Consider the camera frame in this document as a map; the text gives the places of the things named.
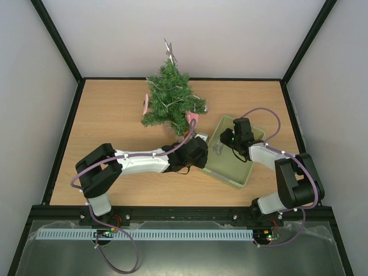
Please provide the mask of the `silver merry christmas sign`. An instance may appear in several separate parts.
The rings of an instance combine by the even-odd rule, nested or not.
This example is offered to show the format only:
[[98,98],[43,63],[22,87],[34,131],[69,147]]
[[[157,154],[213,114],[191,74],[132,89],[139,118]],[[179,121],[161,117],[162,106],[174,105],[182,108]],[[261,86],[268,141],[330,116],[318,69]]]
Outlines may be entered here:
[[222,154],[224,148],[224,144],[221,141],[217,141],[214,146],[212,147],[213,152],[217,155],[220,156]]

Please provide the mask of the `green perforated plastic basket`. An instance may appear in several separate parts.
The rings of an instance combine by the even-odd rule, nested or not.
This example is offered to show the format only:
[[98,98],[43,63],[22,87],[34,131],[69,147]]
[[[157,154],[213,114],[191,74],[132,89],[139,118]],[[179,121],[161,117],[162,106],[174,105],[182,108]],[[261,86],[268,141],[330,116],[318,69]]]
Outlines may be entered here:
[[233,117],[224,115],[208,141],[208,160],[202,171],[236,189],[245,187],[252,171],[253,162],[224,145],[220,135],[233,129]]

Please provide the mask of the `pink felt bow ornament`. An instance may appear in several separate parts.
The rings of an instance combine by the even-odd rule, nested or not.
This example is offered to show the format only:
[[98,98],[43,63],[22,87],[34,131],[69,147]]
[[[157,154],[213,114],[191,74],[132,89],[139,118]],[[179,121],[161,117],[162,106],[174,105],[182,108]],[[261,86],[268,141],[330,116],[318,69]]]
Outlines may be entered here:
[[191,122],[194,120],[195,123],[198,122],[199,119],[199,114],[198,113],[193,113],[193,112],[187,112],[185,115],[186,121],[191,124]]

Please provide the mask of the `silver star ornament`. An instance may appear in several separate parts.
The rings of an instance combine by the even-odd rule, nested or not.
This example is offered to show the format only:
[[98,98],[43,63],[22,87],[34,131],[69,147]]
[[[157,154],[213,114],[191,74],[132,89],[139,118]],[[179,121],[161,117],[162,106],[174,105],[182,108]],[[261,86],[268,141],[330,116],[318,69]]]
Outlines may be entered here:
[[166,39],[164,39],[166,46],[166,55],[168,56],[168,60],[175,65],[177,63],[177,59],[173,53],[172,43],[169,43]]

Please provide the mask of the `snowman ornament brown hat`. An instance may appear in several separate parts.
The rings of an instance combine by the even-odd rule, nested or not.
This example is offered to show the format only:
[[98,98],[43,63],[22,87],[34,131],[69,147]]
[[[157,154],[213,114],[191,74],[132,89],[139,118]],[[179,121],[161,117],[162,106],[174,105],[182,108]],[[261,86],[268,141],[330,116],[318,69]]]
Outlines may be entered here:
[[184,139],[190,140],[193,137],[193,133],[191,130],[188,130],[185,134],[184,134]]

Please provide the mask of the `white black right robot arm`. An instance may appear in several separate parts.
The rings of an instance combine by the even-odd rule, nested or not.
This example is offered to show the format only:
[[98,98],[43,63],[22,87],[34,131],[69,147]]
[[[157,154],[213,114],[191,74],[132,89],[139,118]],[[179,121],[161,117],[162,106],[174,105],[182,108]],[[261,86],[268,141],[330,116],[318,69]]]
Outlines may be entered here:
[[324,187],[310,154],[293,155],[256,139],[248,118],[233,120],[233,129],[227,128],[220,141],[246,162],[260,163],[275,172],[277,191],[254,199],[250,206],[249,217],[255,224],[265,224],[277,212],[312,209],[324,198]]

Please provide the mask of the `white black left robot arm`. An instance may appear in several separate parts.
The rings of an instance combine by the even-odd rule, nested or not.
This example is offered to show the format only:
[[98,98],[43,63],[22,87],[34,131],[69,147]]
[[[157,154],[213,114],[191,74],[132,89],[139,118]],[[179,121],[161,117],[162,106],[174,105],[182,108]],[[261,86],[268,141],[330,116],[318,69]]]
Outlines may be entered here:
[[207,159],[207,143],[199,136],[144,152],[120,151],[105,143],[81,159],[75,169],[84,197],[94,215],[100,217],[112,209],[107,192],[117,178],[146,172],[178,173],[192,166],[204,168]]

